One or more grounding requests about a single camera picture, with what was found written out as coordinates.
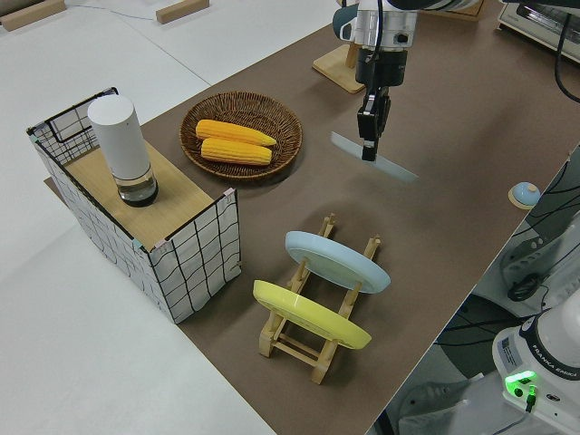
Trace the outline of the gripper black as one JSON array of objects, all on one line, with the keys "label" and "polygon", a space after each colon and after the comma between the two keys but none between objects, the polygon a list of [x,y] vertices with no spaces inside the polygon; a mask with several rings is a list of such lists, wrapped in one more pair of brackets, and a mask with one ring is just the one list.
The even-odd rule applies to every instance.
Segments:
[{"label": "gripper black", "polygon": [[[362,107],[357,112],[362,160],[376,160],[378,137],[384,132],[391,108],[390,87],[402,84],[405,67],[405,50],[374,53],[370,49],[360,48],[358,51],[355,80],[365,88]],[[376,101],[380,103],[378,122]]]}]

